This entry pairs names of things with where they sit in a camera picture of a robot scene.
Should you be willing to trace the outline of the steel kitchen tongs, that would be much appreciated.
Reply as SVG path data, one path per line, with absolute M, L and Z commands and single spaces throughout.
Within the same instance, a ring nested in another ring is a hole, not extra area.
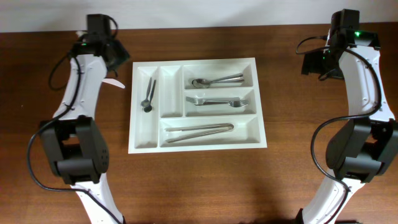
M 234 129 L 234 125 L 231 123 L 220 123 L 220 124 L 206 124 L 199 126 L 185 126 L 185 127 L 174 127 L 165 128 L 166 132 L 191 132 L 191 134 L 182 135 L 176 138 L 166 140 L 167 143 L 174 143 L 184 141 L 193 138 L 200 138 L 203 136 L 209 136 L 213 134 L 223 133 Z

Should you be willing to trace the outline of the steel fork pointing down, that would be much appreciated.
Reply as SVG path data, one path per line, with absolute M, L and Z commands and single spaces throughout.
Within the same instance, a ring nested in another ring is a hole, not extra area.
M 239 108 L 243 106 L 247 106 L 249 104 L 249 100 L 205 100 L 202 105 L 229 105 L 233 108 Z

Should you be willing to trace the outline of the pink plastic knife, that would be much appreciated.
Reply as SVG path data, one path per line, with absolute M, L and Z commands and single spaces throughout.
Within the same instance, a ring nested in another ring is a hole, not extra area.
M 114 78 L 104 78 L 102 82 L 110 84 L 110 85 L 114 85 L 114 86 L 116 86 L 118 88 L 122 88 L 122 89 L 125 89 L 125 87 L 126 87 L 123 83 L 121 83 L 119 80 L 114 79 Z

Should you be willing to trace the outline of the steel fork pointing up-left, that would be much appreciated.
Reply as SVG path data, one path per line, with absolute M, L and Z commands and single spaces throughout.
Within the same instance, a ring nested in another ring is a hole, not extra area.
M 234 100 L 234 99 L 193 98 L 193 97 L 186 96 L 185 100 L 189 103 L 193 103 L 194 105 L 203 106 L 202 103 L 205 100 Z

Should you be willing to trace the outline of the large steel spoon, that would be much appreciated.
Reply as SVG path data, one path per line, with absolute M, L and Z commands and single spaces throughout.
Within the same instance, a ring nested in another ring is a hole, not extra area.
M 206 79 L 194 79 L 192 81 L 192 85 L 195 88 L 209 88 L 211 84 L 217 84 L 217 83 L 236 83 L 236 82 L 243 82 L 244 78 L 238 77 L 238 78 L 225 78 L 225 79 L 219 79 L 219 80 L 206 80 Z
M 215 80 L 208 80 L 205 78 L 196 78 L 192 80 L 192 86 L 195 88 L 209 88 L 212 84 L 217 83 L 241 83 L 244 81 L 244 75 L 238 73 L 227 77 L 218 78 Z

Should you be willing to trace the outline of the white plastic cutlery tray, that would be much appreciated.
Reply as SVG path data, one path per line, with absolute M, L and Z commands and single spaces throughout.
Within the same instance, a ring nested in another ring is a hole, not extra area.
M 133 64 L 130 154 L 266 147 L 254 58 Z

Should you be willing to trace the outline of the small steel teaspoon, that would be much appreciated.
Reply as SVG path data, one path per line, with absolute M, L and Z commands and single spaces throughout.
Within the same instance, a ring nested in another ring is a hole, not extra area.
M 150 94 L 149 94 L 149 104 L 144 108 L 144 112 L 145 112 L 145 113 L 149 113 L 149 112 L 151 112 L 152 109 L 153 109 L 153 107 L 152 107 L 152 100 L 153 100 L 153 98 L 154 98 L 156 83 L 157 83 L 157 80 L 154 80 L 154 81 L 152 82 L 151 91 L 150 91 Z
M 149 104 L 149 94 L 151 91 L 151 86 L 152 86 L 152 77 L 150 77 L 150 79 L 149 79 L 149 83 L 148 83 L 147 91 L 146 91 L 146 98 L 141 102 L 141 106 L 143 108 L 145 108 Z

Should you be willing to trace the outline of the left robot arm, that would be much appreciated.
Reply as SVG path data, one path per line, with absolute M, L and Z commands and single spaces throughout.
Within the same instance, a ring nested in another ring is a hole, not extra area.
M 106 172 L 109 149 L 95 123 L 102 83 L 118 85 L 110 71 L 129 59 L 117 40 L 115 20 L 104 14 L 89 14 L 87 30 L 66 54 L 70 76 L 60 106 L 49 121 L 42 121 L 37 135 L 50 169 L 75 192 L 92 223 L 125 223 L 111 195 Z

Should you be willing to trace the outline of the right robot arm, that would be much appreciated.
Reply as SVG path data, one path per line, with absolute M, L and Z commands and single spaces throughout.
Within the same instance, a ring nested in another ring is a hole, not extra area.
M 302 52 L 301 73 L 319 80 L 343 80 L 349 114 L 332 118 L 314 131 L 310 153 L 325 176 L 312 201 L 298 211 L 294 223 L 336 223 L 349 199 L 375 176 L 383 175 L 397 155 L 397 121 L 384 94 L 375 32 L 359 28 L 359 11 L 342 9 L 331 17 L 321 38 L 325 46 Z M 327 125 L 345 121 L 326 147 L 327 169 L 315 155 L 315 140 Z

